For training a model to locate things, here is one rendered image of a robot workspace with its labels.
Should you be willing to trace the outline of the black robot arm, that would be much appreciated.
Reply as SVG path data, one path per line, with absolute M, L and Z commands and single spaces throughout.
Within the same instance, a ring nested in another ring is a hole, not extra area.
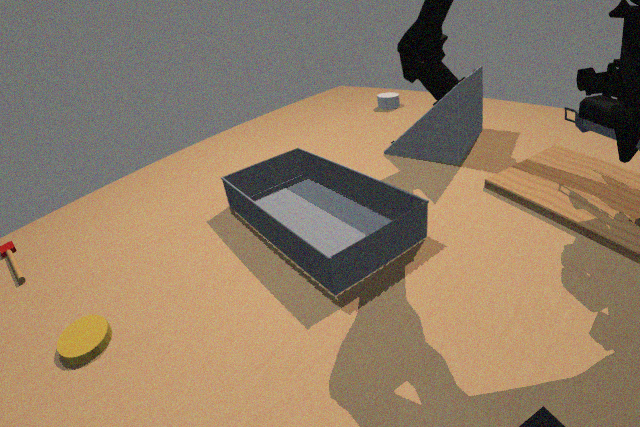
M 445 57 L 443 44 L 448 36 L 442 34 L 442 25 L 454 0 L 425 0 L 417 21 L 410 26 L 397 44 L 404 79 L 414 83 L 417 78 L 438 103 L 458 80 L 441 61 Z M 609 12 L 609 17 L 624 18 L 621 52 L 640 55 L 640 0 L 631 0 L 636 6 L 621 0 Z M 639 6 L 637 6 L 639 5 Z M 608 64 L 606 72 L 596 73 L 593 68 L 578 69 L 577 88 L 586 95 L 602 93 L 611 97 L 617 88 L 619 68 Z M 435 105 L 433 104 L 433 106 Z

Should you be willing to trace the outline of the short grey cylinder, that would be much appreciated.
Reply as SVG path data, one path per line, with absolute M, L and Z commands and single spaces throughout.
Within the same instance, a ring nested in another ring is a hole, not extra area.
M 377 95 L 378 107 L 384 110 L 390 110 L 400 107 L 399 94 L 396 92 L 387 92 Z

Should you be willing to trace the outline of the yellow flat disc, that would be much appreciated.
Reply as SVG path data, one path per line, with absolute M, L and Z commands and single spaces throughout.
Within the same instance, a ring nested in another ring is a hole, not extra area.
M 57 351 L 66 362 L 83 364 L 103 352 L 112 333 L 110 324 L 103 316 L 87 315 L 66 327 L 57 342 Z

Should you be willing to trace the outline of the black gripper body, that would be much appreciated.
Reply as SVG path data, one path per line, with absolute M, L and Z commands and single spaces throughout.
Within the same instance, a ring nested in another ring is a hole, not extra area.
M 611 97 L 597 95 L 580 102 L 579 117 L 617 129 L 640 122 L 640 55 L 621 52 L 613 67 L 619 68 L 617 88 Z

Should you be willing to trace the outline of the black spatula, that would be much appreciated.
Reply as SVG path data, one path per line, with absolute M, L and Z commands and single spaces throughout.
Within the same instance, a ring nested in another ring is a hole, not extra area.
M 565 427 L 544 406 L 519 427 Z

